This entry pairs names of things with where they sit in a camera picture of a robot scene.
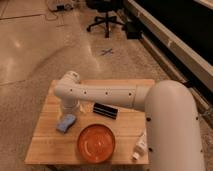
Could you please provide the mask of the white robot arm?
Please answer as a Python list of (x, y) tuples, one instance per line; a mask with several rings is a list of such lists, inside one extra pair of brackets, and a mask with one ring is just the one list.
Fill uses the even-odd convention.
[(199, 112), (183, 84), (85, 84), (78, 73), (69, 71), (56, 83), (54, 94), (64, 110), (74, 110), (83, 100), (143, 112), (150, 171), (206, 171)]

